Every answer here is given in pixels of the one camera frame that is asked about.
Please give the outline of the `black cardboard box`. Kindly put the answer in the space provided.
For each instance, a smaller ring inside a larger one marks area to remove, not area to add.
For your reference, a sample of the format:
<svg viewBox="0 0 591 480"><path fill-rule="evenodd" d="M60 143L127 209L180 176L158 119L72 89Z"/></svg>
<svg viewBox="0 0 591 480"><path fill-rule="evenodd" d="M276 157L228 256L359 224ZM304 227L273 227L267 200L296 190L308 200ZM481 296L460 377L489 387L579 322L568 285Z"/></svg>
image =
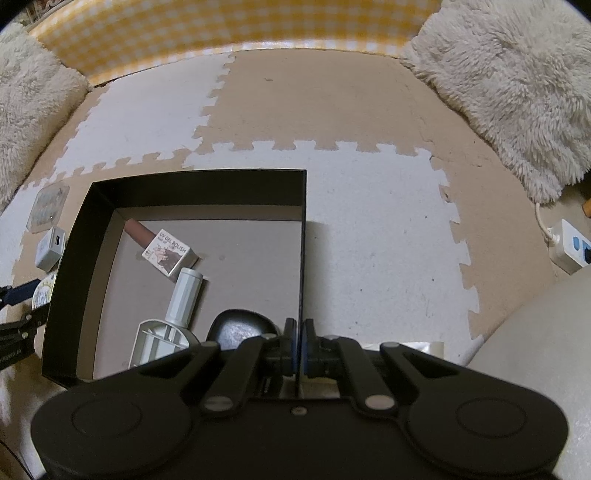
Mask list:
<svg viewBox="0 0 591 480"><path fill-rule="evenodd" d="M204 342L225 317L303 312L307 174L223 169L92 184L68 235L42 350L65 387Z"/></svg>

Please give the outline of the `gel polish box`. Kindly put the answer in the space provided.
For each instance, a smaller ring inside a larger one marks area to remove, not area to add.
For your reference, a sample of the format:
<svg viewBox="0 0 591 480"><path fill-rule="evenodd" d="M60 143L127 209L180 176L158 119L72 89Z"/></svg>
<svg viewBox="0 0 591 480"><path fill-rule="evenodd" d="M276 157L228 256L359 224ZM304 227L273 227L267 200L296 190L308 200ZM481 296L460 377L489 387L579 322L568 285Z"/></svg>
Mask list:
<svg viewBox="0 0 591 480"><path fill-rule="evenodd" d="M195 252L164 229L154 233L139 221L127 219L124 231L142 248L141 257L173 282L181 269L197 264Z"/></svg>

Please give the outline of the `white plastic bottle tool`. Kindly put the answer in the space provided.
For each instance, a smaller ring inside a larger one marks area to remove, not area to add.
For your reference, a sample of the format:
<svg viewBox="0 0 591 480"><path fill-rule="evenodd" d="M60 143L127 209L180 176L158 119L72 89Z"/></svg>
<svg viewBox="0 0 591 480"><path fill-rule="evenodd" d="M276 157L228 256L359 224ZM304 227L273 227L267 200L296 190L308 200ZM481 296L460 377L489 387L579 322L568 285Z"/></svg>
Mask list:
<svg viewBox="0 0 591 480"><path fill-rule="evenodd" d="M204 276L181 269L164 319L148 319L138 325L128 368L138 367L199 343L190 331L193 310Z"/></svg>

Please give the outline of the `right fluffy white pillow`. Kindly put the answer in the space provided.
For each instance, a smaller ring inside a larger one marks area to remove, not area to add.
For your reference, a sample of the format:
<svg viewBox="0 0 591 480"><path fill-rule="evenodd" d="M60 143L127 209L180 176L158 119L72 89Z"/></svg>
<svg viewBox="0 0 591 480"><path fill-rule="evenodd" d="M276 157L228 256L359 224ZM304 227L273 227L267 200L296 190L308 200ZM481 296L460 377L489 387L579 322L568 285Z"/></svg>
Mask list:
<svg viewBox="0 0 591 480"><path fill-rule="evenodd" d="M590 170L590 23L566 1L445 1L401 50L547 204Z"/></svg>

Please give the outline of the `black oval object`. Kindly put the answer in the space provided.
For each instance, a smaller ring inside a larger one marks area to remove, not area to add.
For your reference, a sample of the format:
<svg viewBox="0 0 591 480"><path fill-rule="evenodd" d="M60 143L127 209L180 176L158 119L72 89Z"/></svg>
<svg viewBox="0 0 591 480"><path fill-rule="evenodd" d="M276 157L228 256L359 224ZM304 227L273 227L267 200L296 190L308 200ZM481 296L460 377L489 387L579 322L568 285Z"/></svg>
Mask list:
<svg viewBox="0 0 591 480"><path fill-rule="evenodd" d="M272 320L257 312L229 309L215 317L206 340L218 343L222 350L233 350L243 340L266 334L280 335L280 328Z"/></svg>

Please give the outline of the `round cream tin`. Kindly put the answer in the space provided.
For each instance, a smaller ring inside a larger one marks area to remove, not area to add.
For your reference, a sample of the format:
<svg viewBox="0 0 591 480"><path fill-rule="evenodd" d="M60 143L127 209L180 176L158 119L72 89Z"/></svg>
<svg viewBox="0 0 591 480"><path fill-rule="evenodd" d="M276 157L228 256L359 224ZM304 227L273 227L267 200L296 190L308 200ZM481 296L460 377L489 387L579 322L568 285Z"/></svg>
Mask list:
<svg viewBox="0 0 591 480"><path fill-rule="evenodd" d="M31 299L33 310L50 303L55 286L56 274L56 271L51 272L36 286Z"/></svg>

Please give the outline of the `left fluffy white pillow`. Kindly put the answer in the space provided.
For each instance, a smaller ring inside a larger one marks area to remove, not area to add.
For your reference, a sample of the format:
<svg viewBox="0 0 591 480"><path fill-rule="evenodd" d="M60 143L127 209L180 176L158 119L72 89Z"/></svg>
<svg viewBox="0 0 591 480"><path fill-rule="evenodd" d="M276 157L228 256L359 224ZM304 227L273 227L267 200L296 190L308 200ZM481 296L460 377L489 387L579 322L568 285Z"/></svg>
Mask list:
<svg viewBox="0 0 591 480"><path fill-rule="evenodd" d="M90 85L19 23L1 31L1 207L6 208L37 158Z"/></svg>

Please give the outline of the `white power strip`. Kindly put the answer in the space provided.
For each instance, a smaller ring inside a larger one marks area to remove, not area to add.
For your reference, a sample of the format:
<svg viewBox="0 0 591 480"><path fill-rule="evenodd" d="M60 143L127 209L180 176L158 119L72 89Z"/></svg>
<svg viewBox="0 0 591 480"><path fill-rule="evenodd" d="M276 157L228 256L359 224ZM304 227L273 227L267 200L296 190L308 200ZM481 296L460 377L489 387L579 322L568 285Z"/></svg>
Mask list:
<svg viewBox="0 0 591 480"><path fill-rule="evenodd" d="M572 275L590 265L590 240L567 220L561 219L552 228L555 243L550 246L552 262Z"/></svg>

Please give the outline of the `white charger adapter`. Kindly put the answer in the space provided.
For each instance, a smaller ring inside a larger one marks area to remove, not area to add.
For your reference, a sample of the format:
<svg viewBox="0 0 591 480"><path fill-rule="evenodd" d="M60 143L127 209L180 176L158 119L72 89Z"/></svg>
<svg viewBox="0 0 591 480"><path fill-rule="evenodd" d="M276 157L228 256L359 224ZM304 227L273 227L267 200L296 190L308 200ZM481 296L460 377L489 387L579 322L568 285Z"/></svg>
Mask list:
<svg viewBox="0 0 591 480"><path fill-rule="evenodd" d="M60 261L66 245L66 232L60 227L51 227L37 244L35 266L49 273Z"/></svg>

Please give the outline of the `yellow gingham cushion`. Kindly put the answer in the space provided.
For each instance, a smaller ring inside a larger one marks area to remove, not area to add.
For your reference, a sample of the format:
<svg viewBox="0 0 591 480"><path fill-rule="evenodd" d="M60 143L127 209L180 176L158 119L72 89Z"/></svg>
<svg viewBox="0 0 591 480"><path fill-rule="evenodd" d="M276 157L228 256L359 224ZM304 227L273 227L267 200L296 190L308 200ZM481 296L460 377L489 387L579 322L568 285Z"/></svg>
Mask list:
<svg viewBox="0 0 591 480"><path fill-rule="evenodd" d="M70 1L30 33L93 85L200 55L320 49L395 56L441 7L394 1Z"/></svg>

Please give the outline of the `clear nail tip case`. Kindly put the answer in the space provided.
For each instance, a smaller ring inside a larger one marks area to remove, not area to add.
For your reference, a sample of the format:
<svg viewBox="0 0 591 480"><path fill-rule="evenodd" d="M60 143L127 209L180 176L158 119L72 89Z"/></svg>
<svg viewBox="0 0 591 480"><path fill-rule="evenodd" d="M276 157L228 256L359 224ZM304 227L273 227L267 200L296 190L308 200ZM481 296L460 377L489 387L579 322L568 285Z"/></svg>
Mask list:
<svg viewBox="0 0 591 480"><path fill-rule="evenodd" d="M64 182L56 182L38 192L27 221L29 232L36 234L58 224L69 189Z"/></svg>

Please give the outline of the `fluffy white pillow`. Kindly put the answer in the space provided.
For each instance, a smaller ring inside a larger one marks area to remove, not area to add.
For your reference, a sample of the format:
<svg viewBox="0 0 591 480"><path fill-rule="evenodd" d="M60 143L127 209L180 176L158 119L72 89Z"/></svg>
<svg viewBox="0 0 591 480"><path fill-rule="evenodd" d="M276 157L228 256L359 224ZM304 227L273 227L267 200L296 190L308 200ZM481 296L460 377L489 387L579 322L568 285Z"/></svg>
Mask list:
<svg viewBox="0 0 591 480"><path fill-rule="evenodd" d="M37 158L90 85L19 23L1 31L1 207L6 208Z"/></svg>
<svg viewBox="0 0 591 480"><path fill-rule="evenodd" d="M590 23L566 1L445 1L401 50L547 204L590 170Z"/></svg>

